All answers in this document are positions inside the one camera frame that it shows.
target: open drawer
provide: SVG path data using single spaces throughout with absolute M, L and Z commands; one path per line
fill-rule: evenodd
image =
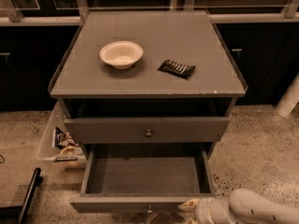
M 214 196 L 201 144 L 92 145 L 79 212 L 177 212 L 194 197 Z

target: drawer handle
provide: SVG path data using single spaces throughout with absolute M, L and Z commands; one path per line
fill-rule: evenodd
M 61 162 L 61 161 L 77 161 L 77 157 L 55 157 L 53 162 Z
M 151 206 L 149 205 L 148 214 L 152 214 Z
M 152 132 L 150 129 L 147 130 L 146 132 L 146 137 L 151 138 L 152 137 Z
M 235 52 L 236 60 L 239 61 L 243 53 L 243 49 L 232 49 L 232 52 Z

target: black object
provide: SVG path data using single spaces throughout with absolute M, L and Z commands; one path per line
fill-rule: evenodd
M 52 110 L 48 86 L 78 26 L 0 27 L 0 111 Z
M 0 163 L 4 163 L 6 159 L 0 154 Z
M 188 79 L 190 75 L 195 70 L 195 66 L 187 65 L 183 63 L 177 63 L 171 60 L 166 60 L 163 64 L 158 68 L 159 71 L 167 72 L 177 77 L 182 77 Z
M 299 72 L 299 24 L 217 24 L 249 88 L 236 105 L 276 105 Z
M 40 168 L 35 169 L 22 205 L 0 208 L 0 220 L 1 218 L 5 218 L 5 217 L 19 217 L 17 224 L 25 223 L 26 215 L 28 213 L 31 201 L 33 199 L 36 186 L 42 182 L 42 177 L 40 176 L 40 172 L 41 172 Z

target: drawer knob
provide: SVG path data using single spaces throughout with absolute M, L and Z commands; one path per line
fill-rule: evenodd
M 147 129 L 146 137 L 148 137 L 148 138 L 151 138 L 151 137 L 152 137 L 152 132 L 151 132 L 150 129 Z

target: nightstand top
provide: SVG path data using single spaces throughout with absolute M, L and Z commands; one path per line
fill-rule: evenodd
M 134 67 L 117 70 L 99 58 L 108 43 L 133 41 L 144 50 Z M 185 80 L 158 67 L 195 65 Z M 204 11 L 91 12 L 51 91 L 53 98 L 107 96 L 243 96 L 246 85 Z

